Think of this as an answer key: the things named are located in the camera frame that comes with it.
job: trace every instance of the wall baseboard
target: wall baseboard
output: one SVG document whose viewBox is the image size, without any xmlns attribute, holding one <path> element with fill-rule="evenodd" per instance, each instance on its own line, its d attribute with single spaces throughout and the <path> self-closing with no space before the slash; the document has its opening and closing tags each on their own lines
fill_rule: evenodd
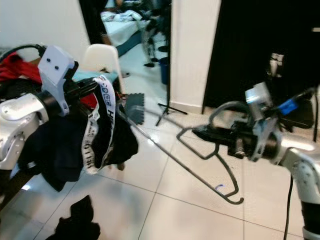
<svg viewBox="0 0 320 240">
<path fill-rule="evenodd" d="M 190 105 L 182 102 L 170 101 L 170 107 L 193 114 L 201 114 L 202 106 Z"/>
</svg>

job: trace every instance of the white chair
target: white chair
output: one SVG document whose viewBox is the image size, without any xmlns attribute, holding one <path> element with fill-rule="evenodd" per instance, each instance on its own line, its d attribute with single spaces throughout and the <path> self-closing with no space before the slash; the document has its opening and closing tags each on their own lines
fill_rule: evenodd
<svg viewBox="0 0 320 240">
<path fill-rule="evenodd" d="M 125 93 L 118 50 L 114 46 L 92 44 L 86 49 L 80 68 L 87 71 L 98 72 L 102 69 L 106 69 L 109 73 L 116 72 L 119 77 L 121 93 Z"/>
</svg>

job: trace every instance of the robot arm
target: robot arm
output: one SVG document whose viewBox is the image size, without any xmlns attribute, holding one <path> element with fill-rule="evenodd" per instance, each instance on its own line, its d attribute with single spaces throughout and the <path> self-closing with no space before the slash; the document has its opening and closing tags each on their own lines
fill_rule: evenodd
<svg viewBox="0 0 320 240">
<path fill-rule="evenodd" d="M 69 113 L 64 84 L 74 75 L 78 63 L 61 48 L 49 46 L 38 68 L 41 93 L 29 93 L 0 104 L 0 170 L 14 168 L 27 138 L 46 123 L 50 115 Z"/>
<path fill-rule="evenodd" d="M 27 138 L 49 120 L 44 104 L 29 93 L 0 104 L 0 170 L 12 170 Z"/>
<path fill-rule="evenodd" d="M 249 160 L 257 161 L 263 157 L 269 159 L 270 163 L 289 170 L 301 200 L 303 237 L 306 240 L 320 240 L 319 145 L 304 137 L 281 132 L 276 116 L 266 118 L 263 109 L 271 106 L 271 100 L 263 83 L 247 91 L 246 97 L 252 116 L 256 120 L 253 129 L 257 135 L 257 143 Z M 287 101 L 287 104 L 286 108 L 292 108 L 291 104 L 295 103 Z"/>
<path fill-rule="evenodd" d="M 279 165 L 295 180 L 304 219 L 303 236 L 320 240 L 320 148 L 314 142 L 293 134 L 282 134 L 278 144 Z"/>
</svg>

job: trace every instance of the metal rod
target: metal rod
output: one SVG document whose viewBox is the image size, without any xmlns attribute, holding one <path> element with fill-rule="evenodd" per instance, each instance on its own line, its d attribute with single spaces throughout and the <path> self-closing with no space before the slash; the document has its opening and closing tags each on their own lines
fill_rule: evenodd
<svg viewBox="0 0 320 240">
<path fill-rule="evenodd" d="M 193 149 L 187 142 L 185 142 L 184 140 L 181 139 L 182 135 L 185 134 L 188 130 L 193 129 L 193 127 L 185 127 L 183 128 L 176 136 L 176 138 L 183 144 L 185 145 L 188 149 L 190 149 L 195 155 L 197 155 L 199 158 L 203 159 L 203 160 L 208 160 L 209 158 L 213 157 L 214 155 L 216 155 L 218 152 L 217 150 L 217 144 L 216 144 L 216 148 L 214 149 L 214 151 L 212 153 L 209 153 L 207 156 L 202 155 L 200 152 L 198 152 L 197 150 Z"/>
<path fill-rule="evenodd" d="M 224 167 L 226 167 L 226 170 L 227 172 L 229 173 L 230 175 L 230 172 L 231 172 L 231 180 L 233 182 L 233 185 L 235 187 L 235 190 L 233 192 L 230 192 L 228 193 L 227 195 L 224 195 L 222 194 L 220 191 L 218 191 L 217 189 L 215 189 L 211 184 L 209 184 L 207 181 L 205 181 L 202 177 L 200 177 L 198 174 L 196 174 L 194 171 L 192 171 L 189 167 L 187 167 L 183 162 L 181 162 L 179 159 L 177 159 L 175 156 L 173 156 L 169 151 L 167 151 L 164 147 L 162 147 L 159 143 L 157 143 L 149 134 L 147 134 L 145 131 L 143 131 L 140 127 L 138 127 L 136 125 L 136 123 L 134 121 L 132 121 L 126 114 L 124 114 L 120 108 L 119 108 L 119 105 L 121 103 L 118 103 L 117 106 L 116 106 L 116 111 L 117 113 L 120 115 L 121 118 L 123 118 L 128 124 L 130 124 L 131 126 L 133 126 L 136 130 L 138 130 L 143 136 L 145 136 L 147 139 L 151 140 L 154 145 L 156 145 L 161 151 L 163 151 L 165 154 L 167 154 L 170 158 L 172 158 L 177 164 L 179 164 L 181 167 L 183 167 L 185 170 L 187 170 L 190 174 L 192 174 L 196 179 L 198 179 L 200 182 L 202 182 L 204 185 L 206 185 L 209 189 L 211 189 L 212 191 L 214 191 L 216 194 L 218 194 L 221 198 L 223 198 L 224 200 L 226 200 L 228 203 L 230 204 L 233 204 L 233 205 L 239 205 L 241 204 L 243 201 L 244 201 L 244 198 L 241 197 L 239 201 L 232 201 L 230 200 L 228 197 L 236 194 L 238 191 L 239 191 L 239 187 L 238 187 L 238 184 L 237 184 L 237 180 L 235 179 L 234 175 L 232 174 L 229 166 L 227 165 L 227 163 L 222 159 L 222 157 L 220 155 L 217 155 L 219 156 L 218 159 L 220 160 L 220 162 L 223 164 Z M 132 110 L 139 110 L 139 111 L 143 111 L 143 108 L 142 107 L 139 107 L 139 106 L 133 106 L 130 110 L 129 110 L 129 113 L 132 111 Z M 145 112 L 147 113 L 150 113 L 150 114 L 153 114 L 153 115 L 156 115 L 156 116 L 159 116 L 158 113 L 156 112 L 153 112 L 153 111 L 150 111 L 150 110 L 147 110 L 145 109 Z M 165 118 L 167 121 L 173 123 L 174 125 L 180 127 L 180 128 L 183 128 L 180 124 L 174 122 L 173 120 L 171 119 L 168 119 L 168 118 Z"/>
<path fill-rule="evenodd" d="M 162 103 L 158 103 L 158 105 L 159 105 L 160 107 L 166 107 L 168 110 L 171 109 L 171 110 L 175 110 L 175 111 L 177 111 L 177 112 L 179 112 L 179 113 L 181 113 L 181 114 L 188 115 L 187 112 L 181 111 L 181 110 L 176 109 L 176 108 L 174 108 L 174 107 L 172 107 L 172 106 L 164 105 L 164 104 L 162 104 Z"/>
</svg>

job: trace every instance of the black cloth on floor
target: black cloth on floor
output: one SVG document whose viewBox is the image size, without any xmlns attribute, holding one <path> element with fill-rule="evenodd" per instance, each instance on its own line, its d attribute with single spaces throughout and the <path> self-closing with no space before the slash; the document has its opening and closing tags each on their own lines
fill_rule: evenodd
<svg viewBox="0 0 320 240">
<path fill-rule="evenodd" d="M 90 196 L 74 203 L 70 207 L 70 217 L 60 217 L 54 235 L 47 240 L 97 240 L 100 236 L 100 226 L 92 222 L 94 209 Z"/>
</svg>

